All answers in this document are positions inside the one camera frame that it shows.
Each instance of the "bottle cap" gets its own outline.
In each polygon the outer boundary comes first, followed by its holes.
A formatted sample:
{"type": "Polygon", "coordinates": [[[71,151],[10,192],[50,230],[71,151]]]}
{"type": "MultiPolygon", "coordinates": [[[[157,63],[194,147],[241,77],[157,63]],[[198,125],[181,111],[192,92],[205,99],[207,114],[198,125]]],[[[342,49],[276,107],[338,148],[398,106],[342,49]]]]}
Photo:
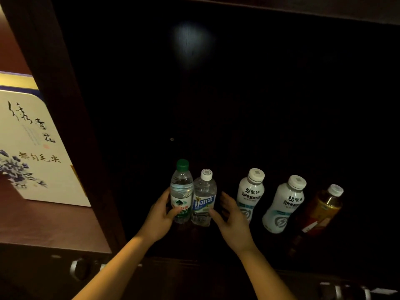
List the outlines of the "bottle cap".
{"type": "Polygon", "coordinates": [[[252,168],[251,170],[249,170],[248,177],[256,183],[261,183],[265,178],[265,174],[262,170],[259,170],[258,168],[252,168]]]}
{"type": "Polygon", "coordinates": [[[212,171],[209,169],[204,169],[201,171],[200,179],[203,181],[210,181],[212,179],[212,171]]]}
{"type": "Polygon", "coordinates": [[[307,182],[301,176],[298,175],[291,175],[289,177],[288,183],[290,186],[292,186],[297,190],[302,190],[307,185],[307,182]]]}
{"type": "Polygon", "coordinates": [[[340,197],[342,195],[342,193],[343,193],[343,188],[341,188],[340,186],[338,186],[336,184],[331,184],[327,191],[332,196],[340,197]]]}
{"type": "Polygon", "coordinates": [[[189,170],[189,161],[186,159],[179,159],[176,163],[177,171],[188,171],[189,170]]]}

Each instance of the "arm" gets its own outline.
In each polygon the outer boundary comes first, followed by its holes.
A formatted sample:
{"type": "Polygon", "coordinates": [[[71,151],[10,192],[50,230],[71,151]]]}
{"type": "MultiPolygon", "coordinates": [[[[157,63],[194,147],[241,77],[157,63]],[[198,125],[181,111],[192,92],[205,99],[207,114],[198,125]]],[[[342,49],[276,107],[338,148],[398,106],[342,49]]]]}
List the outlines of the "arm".
{"type": "Polygon", "coordinates": [[[168,188],[150,209],[142,228],[124,248],[73,298],[73,300],[118,300],[137,265],[150,246],[165,236],[180,208],[168,214],[168,188]]]}
{"type": "Polygon", "coordinates": [[[229,213],[225,222],[220,214],[210,210],[222,236],[243,263],[258,300],[295,300],[296,298],[279,278],[251,237],[246,216],[239,210],[233,198],[222,193],[221,204],[229,213]]]}

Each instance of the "person's left hand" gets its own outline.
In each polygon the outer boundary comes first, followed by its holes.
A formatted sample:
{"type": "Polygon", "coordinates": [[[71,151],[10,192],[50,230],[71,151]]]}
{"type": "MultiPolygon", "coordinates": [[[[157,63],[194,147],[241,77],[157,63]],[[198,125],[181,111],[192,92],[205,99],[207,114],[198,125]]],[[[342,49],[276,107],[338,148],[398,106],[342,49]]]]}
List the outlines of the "person's left hand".
{"type": "Polygon", "coordinates": [[[169,194],[170,188],[167,188],[156,203],[152,205],[142,228],[137,233],[151,243],[166,235],[172,225],[173,218],[182,210],[180,207],[175,207],[167,214],[166,204],[169,194]]]}

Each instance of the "plastic bottle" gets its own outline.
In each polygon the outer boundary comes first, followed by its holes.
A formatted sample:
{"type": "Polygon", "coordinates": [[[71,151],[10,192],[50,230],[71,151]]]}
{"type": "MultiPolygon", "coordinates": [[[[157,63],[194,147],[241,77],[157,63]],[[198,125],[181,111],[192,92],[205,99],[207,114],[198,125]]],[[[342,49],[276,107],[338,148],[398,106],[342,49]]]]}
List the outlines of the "plastic bottle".
{"type": "Polygon", "coordinates": [[[193,196],[193,178],[189,171],[189,161],[179,159],[176,163],[176,171],[171,179],[171,205],[182,208],[175,218],[176,223],[182,224],[190,218],[190,209],[193,196]]]}
{"type": "Polygon", "coordinates": [[[343,188],[336,184],[329,186],[328,190],[318,191],[305,212],[298,218],[298,227],[302,232],[310,236],[322,232],[342,208],[343,204],[339,198],[342,194],[343,188]]]}
{"type": "Polygon", "coordinates": [[[217,184],[212,178],[212,171],[204,169],[194,181],[194,195],[192,204],[192,222],[200,226],[210,226],[210,208],[214,207],[217,195],[217,184]]]}
{"type": "Polygon", "coordinates": [[[262,170],[252,168],[248,176],[243,178],[239,183],[236,203],[239,209],[246,215],[249,223],[253,216],[253,209],[264,193],[264,185],[262,184],[264,178],[265,174],[262,170]]]}
{"type": "Polygon", "coordinates": [[[303,189],[306,181],[297,175],[292,175],[287,183],[278,186],[273,203],[263,217],[264,227],[274,233],[283,232],[288,218],[304,202],[303,189]]]}

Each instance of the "white bottle cap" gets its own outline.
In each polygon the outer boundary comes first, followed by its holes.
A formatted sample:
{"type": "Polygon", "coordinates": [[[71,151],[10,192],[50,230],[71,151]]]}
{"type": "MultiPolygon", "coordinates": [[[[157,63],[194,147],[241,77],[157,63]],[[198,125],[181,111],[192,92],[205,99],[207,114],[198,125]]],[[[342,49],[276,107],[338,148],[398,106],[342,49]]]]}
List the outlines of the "white bottle cap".
{"type": "Polygon", "coordinates": [[[338,186],[336,184],[331,184],[327,191],[332,196],[340,197],[342,195],[342,193],[343,193],[343,188],[341,188],[340,186],[338,186]]]}
{"type": "Polygon", "coordinates": [[[307,185],[307,182],[301,176],[298,175],[291,175],[289,177],[288,183],[290,186],[292,186],[297,190],[302,190],[307,185]]]}
{"type": "Polygon", "coordinates": [[[208,169],[204,169],[201,171],[200,179],[203,181],[210,181],[212,179],[212,171],[208,169]]]}
{"type": "Polygon", "coordinates": [[[261,183],[265,178],[265,174],[262,170],[259,170],[258,168],[252,168],[251,170],[249,170],[248,177],[256,183],[261,183]]]}

